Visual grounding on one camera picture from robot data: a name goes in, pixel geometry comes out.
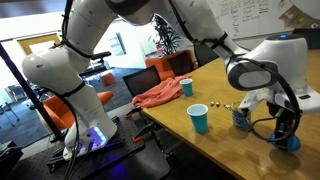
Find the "desk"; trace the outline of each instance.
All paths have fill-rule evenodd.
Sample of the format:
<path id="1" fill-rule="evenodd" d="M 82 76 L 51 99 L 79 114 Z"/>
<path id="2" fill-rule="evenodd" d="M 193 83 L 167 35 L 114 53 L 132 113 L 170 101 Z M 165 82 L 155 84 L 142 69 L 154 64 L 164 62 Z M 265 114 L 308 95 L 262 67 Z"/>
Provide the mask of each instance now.
<path id="1" fill-rule="evenodd" d="M 307 78 L 309 85 L 320 92 L 320 51 L 309 53 Z M 301 149 L 295 153 L 276 150 L 254 135 L 237 130 L 231 121 L 231 111 L 220 106 L 210 107 L 210 101 L 223 104 L 241 101 L 246 92 L 233 89 L 226 77 L 222 60 L 215 60 L 190 73 L 194 95 L 181 96 L 161 106 L 143 112 L 163 125 L 169 132 L 221 166 L 239 179 L 320 179 L 320 113 L 304 115 L 296 135 Z M 206 104 L 209 131 L 194 132 L 186 112 L 195 103 Z M 252 120 L 270 117 L 265 103 L 253 112 Z M 275 121 L 257 124 L 258 132 L 269 137 Z"/>

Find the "red cloth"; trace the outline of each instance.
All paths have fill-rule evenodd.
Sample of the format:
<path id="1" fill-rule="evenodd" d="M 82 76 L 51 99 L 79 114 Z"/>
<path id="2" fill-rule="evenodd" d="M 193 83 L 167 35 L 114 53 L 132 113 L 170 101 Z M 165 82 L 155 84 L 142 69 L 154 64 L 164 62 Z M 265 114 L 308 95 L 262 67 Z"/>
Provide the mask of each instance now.
<path id="1" fill-rule="evenodd" d="M 132 99 L 132 103 L 135 106 L 149 108 L 176 99 L 183 94 L 182 86 L 179 82 L 186 78 L 187 76 L 176 76 L 174 79 L 168 78 L 145 93 L 135 96 Z"/>

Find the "wire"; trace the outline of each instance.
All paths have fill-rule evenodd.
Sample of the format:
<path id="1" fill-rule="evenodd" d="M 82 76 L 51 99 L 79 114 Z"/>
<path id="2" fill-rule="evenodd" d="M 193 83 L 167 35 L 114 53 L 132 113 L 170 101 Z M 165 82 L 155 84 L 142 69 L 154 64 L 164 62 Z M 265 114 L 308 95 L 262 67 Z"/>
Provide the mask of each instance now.
<path id="1" fill-rule="evenodd" d="M 285 93 L 287 94 L 288 98 L 289 98 L 289 101 L 292 105 L 292 108 L 293 108 L 293 112 L 294 112 L 294 115 L 295 115 L 295 120 L 294 120 L 294 123 L 293 125 L 291 126 L 291 129 L 289 129 L 286 134 L 280 138 L 274 138 L 274 139 L 270 139 L 270 138 L 265 138 L 263 136 L 261 136 L 260 134 L 258 134 L 252 125 L 250 125 L 247 121 L 246 124 L 248 125 L 250 131 L 258 138 L 262 139 L 262 140 L 265 140 L 267 142 L 276 142 L 276 141 L 282 141 L 284 139 L 287 139 L 290 135 L 294 134 L 295 131 L 297 130 L 298 126 L 299 126 L 299 123 L 300 123 L 300 107 L 299 107 L 299 103 L 298 103 L 298 100 L 293 92 L 293 90 L 291 89 L 290 85 L 288 84 L 288 82 L 282 77 L 281 74 L 279 74 L 278 72 L 275 72 L 273 71 L 272 69 L 268 68 L 267 66 L 265 66 L 264 64 L 256 61 L 256 60 L 253 60 L 253 59 L 248 59 L 248 58 L 236 58 L 235 59 L 236 62 L 239 62 L 239 61 L 249 61 L 251 62 L 252 64 L 260 67 L 260 68 L 263 68 L 265 70 L 267 70 L 268 72 L 270 72 L 279 82 L 279 84 L 281 85 L 281 87 L 283 88 L 283 90 L 285 91 Z"/>

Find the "blue plastic cup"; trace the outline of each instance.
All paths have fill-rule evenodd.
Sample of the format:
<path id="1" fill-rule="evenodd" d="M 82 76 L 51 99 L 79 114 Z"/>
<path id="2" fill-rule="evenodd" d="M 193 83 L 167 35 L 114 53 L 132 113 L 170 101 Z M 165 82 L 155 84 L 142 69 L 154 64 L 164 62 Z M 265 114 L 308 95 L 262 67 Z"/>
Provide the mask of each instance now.
<path id="1" fill-rule="evenodd" d="M 186 97 L 190 97 L 193 94 L 192 91 L 192 79 L 183 79 L 180 81 L 180 84 L 183 89 L 183 93 Z"/>
<path id="2" fill-rule="evenodd" d="M 187 109 L 197 133 L 204 134 L 208 131 L 207 112 L 208 107 L 204 104 L 194 104 Z"/>

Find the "wall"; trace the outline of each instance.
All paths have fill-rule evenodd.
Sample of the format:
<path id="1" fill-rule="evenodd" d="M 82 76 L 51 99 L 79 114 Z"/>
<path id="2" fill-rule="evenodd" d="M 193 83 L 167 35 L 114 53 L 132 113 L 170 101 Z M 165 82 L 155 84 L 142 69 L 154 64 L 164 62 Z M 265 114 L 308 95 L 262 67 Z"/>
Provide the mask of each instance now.
<path id="1" fill-rule="evenodd" d="M 126 54 L 106 57 L 105 60 L 108 61 L 109 66 L 145 68 L 145 55 L 150 53 L 152 49 L 154 49 L 154 51 L 156 50 L 155 45 L 152 45 L 152 41 L 148 41 L 148 38 L 152 35 L 152 30 L 151 25 L 135 27 L 122 20 L 116 20 L 103 35 L 96 47 L 95 53 L 108 50 L 108 36 L 112 36 L 112 33 L 118 32 L 121 34 Z"/>

